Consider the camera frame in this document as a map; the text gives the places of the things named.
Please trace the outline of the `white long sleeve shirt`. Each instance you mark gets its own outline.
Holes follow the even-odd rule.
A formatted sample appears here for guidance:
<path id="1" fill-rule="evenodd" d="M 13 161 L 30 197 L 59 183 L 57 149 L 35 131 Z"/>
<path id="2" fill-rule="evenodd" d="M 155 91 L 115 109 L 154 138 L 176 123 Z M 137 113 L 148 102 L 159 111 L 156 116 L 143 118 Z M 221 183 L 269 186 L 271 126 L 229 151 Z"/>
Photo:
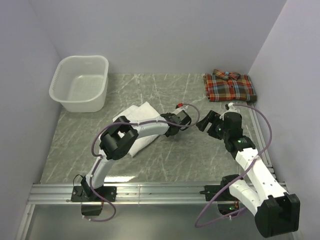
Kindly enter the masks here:
<path id="1" fill-rule="evenodd" d="M 160 114 L 146 101 L 141 106 L 131 105 L 118 115 L 116 115 L 112 121 L 115 122 L 120 116 L 125 116 L 128 120 L 147 120 L 158 117 Z M 133 158 L 140 150 L 151 144 L 158 135 L 145 136 L 137 139 L 128 154 Z"/>

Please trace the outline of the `plaid flannel shirt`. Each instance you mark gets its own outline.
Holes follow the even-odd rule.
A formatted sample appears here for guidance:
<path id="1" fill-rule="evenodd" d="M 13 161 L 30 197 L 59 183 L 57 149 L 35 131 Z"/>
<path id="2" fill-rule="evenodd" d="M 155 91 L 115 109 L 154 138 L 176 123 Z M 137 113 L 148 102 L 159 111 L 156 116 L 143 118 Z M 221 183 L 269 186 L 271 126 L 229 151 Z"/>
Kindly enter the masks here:
<path id="1" fill-rule="evenodd" d="M 254 103 L 257 93 L 247 74 L 213 70 L 203 75 L 206 97 L 210 102 L 243 101 Z"/>

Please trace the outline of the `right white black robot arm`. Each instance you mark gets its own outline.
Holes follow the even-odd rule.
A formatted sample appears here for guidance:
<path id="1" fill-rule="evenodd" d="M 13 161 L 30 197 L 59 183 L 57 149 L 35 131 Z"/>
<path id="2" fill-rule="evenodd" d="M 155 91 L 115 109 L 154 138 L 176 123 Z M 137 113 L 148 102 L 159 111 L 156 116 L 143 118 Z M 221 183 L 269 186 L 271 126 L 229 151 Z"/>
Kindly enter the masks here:
<path id="1" fill-rule="evenodd" d="M 206 186 L 203 193 L 207 202 L 211 204 L 218 197 L 240 201 L 253 214 L 256 228 L 264 238 L 296 232 L 301 202 L 277 182 L 253 141 L 243 134 L 242 115 L 231 110 L 224 114 L 211 110 L 196 126 L 203 132 L 208 124 L 208 135 L 224 142 L 243 173 L 225 176 L 213 196 Z"/>

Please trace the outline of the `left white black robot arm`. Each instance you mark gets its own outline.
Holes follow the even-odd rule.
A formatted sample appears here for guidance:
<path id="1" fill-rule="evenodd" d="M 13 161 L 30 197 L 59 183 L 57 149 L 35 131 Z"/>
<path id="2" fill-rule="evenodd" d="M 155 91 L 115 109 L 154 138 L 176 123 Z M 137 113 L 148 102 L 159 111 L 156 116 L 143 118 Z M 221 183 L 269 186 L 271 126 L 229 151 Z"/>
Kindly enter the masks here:
<path id="1" fill-rule="evenodd" d="M 99 152 L 93 153 L 96 161 L 90 172 L 81 180 L 82 193 L 89 201 L 104 195 L 103 185 L 107 173 L 116 160 L 129 153 L 134 143 L 153 135 L 174 136 L 190 126 L 191 117 L 185 110 L 178 113 L 163 113 L 144 120 L 129 120 L 118 117 L 99 135 Z"/>

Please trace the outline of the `white plastic laundry basket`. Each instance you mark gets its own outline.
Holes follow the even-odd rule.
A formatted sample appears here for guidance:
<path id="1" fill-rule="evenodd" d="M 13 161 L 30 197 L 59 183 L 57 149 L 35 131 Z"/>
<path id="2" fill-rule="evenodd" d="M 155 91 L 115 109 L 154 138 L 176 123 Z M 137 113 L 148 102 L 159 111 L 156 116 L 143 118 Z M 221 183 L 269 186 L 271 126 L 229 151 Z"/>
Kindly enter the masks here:
<path id="1" fill-rule="evenodd" d="M 98 112 L 105 104 L 108 70 L 104 56 L 68 56 L 55 70 L 49 96 L 72 113 Z"/>

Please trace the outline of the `aluminium mounting rail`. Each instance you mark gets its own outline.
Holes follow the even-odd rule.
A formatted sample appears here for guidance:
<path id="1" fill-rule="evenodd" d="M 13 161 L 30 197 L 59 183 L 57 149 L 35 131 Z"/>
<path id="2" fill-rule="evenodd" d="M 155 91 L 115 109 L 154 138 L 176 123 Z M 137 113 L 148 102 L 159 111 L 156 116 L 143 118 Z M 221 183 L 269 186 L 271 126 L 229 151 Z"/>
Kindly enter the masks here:
<path id="1" fill-rule="evenodd" d="M 165 205 L 165 204 L 206 204 L 205 196 L 200 191 L 212 182 L 155 182 L 106 183 L 116 187 L 114 205 Z M 28 205 L 99 205 L 99 202 L 71 200 L 72 184 L 34 184 L 27 199 Z"/>

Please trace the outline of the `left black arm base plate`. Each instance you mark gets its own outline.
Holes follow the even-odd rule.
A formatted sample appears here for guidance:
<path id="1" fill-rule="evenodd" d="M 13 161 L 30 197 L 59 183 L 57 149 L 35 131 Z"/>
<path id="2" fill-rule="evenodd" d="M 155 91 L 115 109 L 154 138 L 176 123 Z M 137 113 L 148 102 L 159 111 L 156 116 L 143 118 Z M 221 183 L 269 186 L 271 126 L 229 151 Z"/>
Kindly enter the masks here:
<path id="1" fill-rule="evenodd" d="M 115 186 L 101 186 L 92 190 L 89 186 L 74 186 L 71 192 L 70 202 L 81 204 L 81 215 L 92 222 L 106 222 L 113 219 L 116 215 L 117 188 Z M 105 219 L 97 219 L 103 211 L 105 204 L 112 209 L 112 214 Z"/>

